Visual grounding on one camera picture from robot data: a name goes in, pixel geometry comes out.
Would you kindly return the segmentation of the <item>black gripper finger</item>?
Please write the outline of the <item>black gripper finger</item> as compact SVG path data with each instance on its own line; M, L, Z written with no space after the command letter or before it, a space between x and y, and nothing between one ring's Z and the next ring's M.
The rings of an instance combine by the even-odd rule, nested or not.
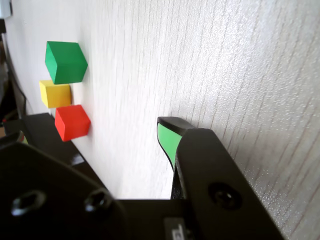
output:
M3 240L121 240L123 217L103 187L18 142L0 140Z
M199 240L281 240L250 184L208 128L173 116L157 118L157 140L173 169L172 199L186 200Z

